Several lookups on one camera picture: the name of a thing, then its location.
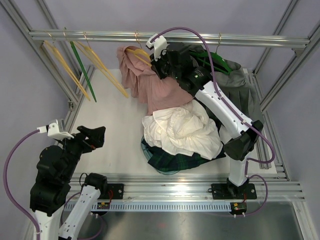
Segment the green plaid shirt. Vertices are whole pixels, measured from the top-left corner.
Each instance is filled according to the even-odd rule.
[[[161,172],[193,169],[200,166],[201,164],[212,161],[202,158],[198,153],[194,153],[192,156],[183,154],[171,155],[165,152],[160,147],[149,146],[144,138],[141,143],[152,154],[151,158],[148,161],[148,164]],[[220,154],[215,159],[221,159],[225,156],[226,155],[224,154],[224,150],[222,149]]]

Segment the black mounting plate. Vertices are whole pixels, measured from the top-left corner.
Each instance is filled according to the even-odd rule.
[[[211,184],[211,188],[208,189],[208,192],[212,193],[214,200],[244,200],[245,195],[247,200],[257,199],[256,187],[253,183],[248,183],[242,193],[237,194],[235,197],[229,192],[227,183],[213,183]]]
[[[125,186],[122,183],[108,183],[106,193],[101,194],[98,199],[109,200],[110,197],[108,192],[112,190],[112,200],[121,200],[124,198],[124,188]]]

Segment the gray cloth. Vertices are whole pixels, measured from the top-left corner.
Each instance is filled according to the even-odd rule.
[[[241,112],[254,122],[260,120],[264,123],[258,94],[246,77],[241,65],[229,60],[225,60],[225,62],[232,69],[232,72],[230,75],[214,72],[219,87]]]

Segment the white cloth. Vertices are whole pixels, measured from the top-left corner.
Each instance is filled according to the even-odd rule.
[[[196,100],[173,108],[154,111],[142,118],[144,139],[171,155],[214,159],[223,147],[216,123]]]

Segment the pile of clothes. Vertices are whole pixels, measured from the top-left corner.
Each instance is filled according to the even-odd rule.
[[[221,122],[175,79],[159,79],[148,59],[132,52],[136,49],[119,47],[117,57],[122,85],[131,89],[132,97],[147,104],[141,145],[148,163],[161,173],[176,173],[225,157],[218,129]],[[263,122],[258,95],[243,69],[236,62],[223,61],[231,71],[214,72],[221,90],[253,121]]]

